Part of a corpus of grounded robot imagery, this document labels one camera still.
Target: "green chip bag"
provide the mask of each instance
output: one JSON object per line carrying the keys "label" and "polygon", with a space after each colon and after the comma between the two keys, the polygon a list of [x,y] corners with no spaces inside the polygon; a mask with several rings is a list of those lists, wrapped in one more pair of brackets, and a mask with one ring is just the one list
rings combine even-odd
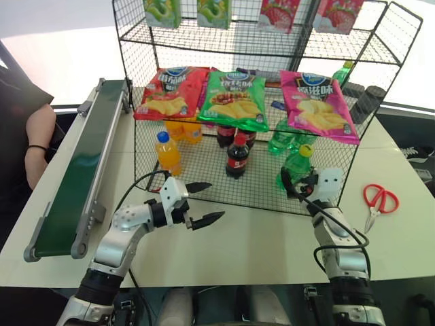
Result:
{"label": "green chip bag", "polygon": [[250,131],[268,131],[264,114],[265,78],[211,72],[199,119]]}

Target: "black cable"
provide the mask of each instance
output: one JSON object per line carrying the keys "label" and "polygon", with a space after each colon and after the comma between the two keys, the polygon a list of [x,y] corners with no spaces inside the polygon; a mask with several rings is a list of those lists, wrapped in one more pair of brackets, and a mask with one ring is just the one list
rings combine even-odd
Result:
{"label": "black cable", "polygon": [[[118,205],[116,206],[115,211],[117,211],[118,209],[120,209],[120,207],[122,206],[122,203],[124,203],[125,198],[128,196],[128,194],[131,192],[131,190],[142,180],[144,180],[145,178],[148,178],[152,175],[157,175],[159,173],[163,173],[164,174],[164,178],[167,179],[171,174],[169,173],[169,171],[166,170],[157,170],[157,171],[152,171],[150,173],[147,173],[146,175],[143,175],[142,177],[138,178],[130,187],[128,187],[128,189],[125,191],[124,195],[121,197],[120,202],[118,203]],[[128,269],[128,273],[130,274],[131,280],[133,281],[133,284],[135,285],[135,288],[137,290],[137,293],[139,294],[139,297],[142,301],[143,306],[145,307],[145,310],[147,311],[147,318],[148,318],[148,326],[152,326],[152,319],[151,319],[151,311],[150,311],[150,304],[148,303],[148,301],[146,300],[145,296],[143,295],[141,288],[139,287],[139,285],[137,284],[135,275],[133,275],[133,271],[131,270],[131,268]]]}
{"label": "black cable", "polygon": [[355,230],[355,232],[361,236],[364,239],[364,243],[361,242],[361,240],[355,235],[355,233],[353,233],[347,226],[345,226],[344,224],[342,224],[340,221],[338,221],[335,217],[333,217],[331,214],[329,214],[328,212],[326,212],[325,210],[323,210],[322,207],[320,207],[319,205],[315,204],[314,202],[311,202],[309,199],[306,199],[303,195],[299,194],[296,190],[296,188],[294,186],[292,186],[292,193],[299,198],[300,200],[303,200],[304,202],[306,202],[307,204],[314,206],[317,210],[319,210],[323,215],[325,215],[327,218],[333,220],[333,222],[335,222],[338,226],[340,226],[341,228],[344,229],[344,231],[346,231],[357,243],[358,245],[354,245],[354,246],[338,246],[338,245],[328,245],[328,246],[320,246],[317,247],[313,254],[314,254],[314,259],[315,262],[317,263],[317,265],[319,265],[319,267],[321,268],[321,270],[323,270],[324,272],[326,272],[325,268],[323,267],[323,265],[320,263],[319,259],[317,258],[317,253],[320,250],[323,249],[361,249],[362,253],[364,254],[364,257],[366,258],[366,263],[367,263],[367,273],[368,273],[368,277],[371,277],[372,274],[372,269],[371,269],[371,265],[370,265],[370,258],[368,256],[366,247],[368,246],[368,244],[370,243],[370,241],[368,240],[368,238],[363,235],[363,233],[361,233],[358,230]]}

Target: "red scissors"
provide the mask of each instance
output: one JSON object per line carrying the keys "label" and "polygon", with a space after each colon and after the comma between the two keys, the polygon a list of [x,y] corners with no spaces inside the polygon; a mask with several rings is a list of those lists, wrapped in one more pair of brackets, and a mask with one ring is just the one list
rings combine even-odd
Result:
{"label": "red scissors", "polygon": [[[368,194],[367,194],[369,188],[377,189],[377,193],[371,200],[368,199]],[[377,185],[375,183],[371,183],[370,185],[367,185],[364,188],[363,194],[364,194],[364,200],[366,201],[368,207],[370,207],[370,217],[367,219],[366,228],[364,230],[364,233],[367,233],[375,223],[375,219],[379,216],[379,214],[392,213],[399,208],[399,199],[396,197],[395,194],[389,192],[384,187]],[[394,202],[394,205],[389,210],[385,209],[385,204],[387,202],[388,197],[390,197]],[[381,204],[379,205],[378,208],[376,208],[379,199],[381,199]]]}

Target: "wire mesh rack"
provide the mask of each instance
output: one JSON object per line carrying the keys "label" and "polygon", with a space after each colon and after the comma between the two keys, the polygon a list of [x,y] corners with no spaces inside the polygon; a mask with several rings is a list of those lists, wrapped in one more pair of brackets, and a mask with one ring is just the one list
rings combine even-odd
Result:
{"label": "wire mesh rack", "polygon": [[[344,60],[351,60],[354,65],[342,90],[358,135],[362,138],[379,104],[368,103],[373,110],[361,113],[354,109],[355,103],[371,101],[362,94],[369,86],[378,86],[386,92],[389,90],[408,56],[422,19],[394,2],[365,1],[350,34],[316,33],[312,23],[318,4],[318,0],[302,0],[292,32],[281,34],[256,28],[261,0],[233,0],[232,22],[228,30],[199,27],[196,23],[196,0],[181,1],[183,20],[178,29],[148,26],[142,0],[113,0],[124,70],[126,78],[133,82],[130,104],[133,108],[141,104],[143,89],[161,67],[298,71],[302,66],[311,67],[313,60],[334,61],[337,68]],[[334,68],[331,69],[323,74],[332,75]],[[202,126],[204,137],[198,144],[178,143],[183,167],[179,178],[186,183],[208,181],[213,184],[213,187],[193,195],[193,198],[305,214],[299,202],[287,199],[275,182],[285,155],[272,156],[267,151],[267,141],[277,130],[277,123],[287,115],[271,107],[273,101],[283,102],[282,91],[267,88],[265,106],[271,131],[258,133],[249,154],[247,170],[238,180],[226,176],[226,150],[218,147],[215,129]],[[136,179],[159,168],[154,139],[161,130],[164,130],[164,122],[135,122]],[[323,137],[318,137],[313,146],[313,166],[343,169],[343,191],[358,146]],[[156,192],[163,181],[162,177],[155,176],[138,184],[138,187]],[[338,204],[340,197],[341,193],[333,202]]]}

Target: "white table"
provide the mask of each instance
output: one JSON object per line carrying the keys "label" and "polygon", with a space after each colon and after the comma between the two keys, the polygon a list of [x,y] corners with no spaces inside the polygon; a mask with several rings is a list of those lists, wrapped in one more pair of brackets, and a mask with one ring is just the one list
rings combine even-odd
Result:
{"label": "white table", "polygon": [[[36,263],[22,258],[71,157],[83,125],[77,117],[0,254],[0,286],[78,287],[115,205],[133,182],[133,124],[130,115],[121,116],[99,196],[107,214],[103,225],[92,231],[87,256],[79,260],[44,257]],[[368,216],[362,197],[368,183],[384,185],[400,199],[399,210],[378,218],[369,233],[372,279],[434,275],[435,259],[428,258],[427,249],[435,247],[435,200],[376,119],[358,149],[340,205],[349,223],[359,230],[364,229]],[[134,189],[126,203],[139,204],[152,196]],[[309,217],[200,200],[190,200],[190,207],[195,218],[212,211],[226,214],[197,232],[177,225],[148,234],[132,266],[140,286],[328,281],[313,259],[317,241]],[[122,286],[133,286],[129,277]]]}

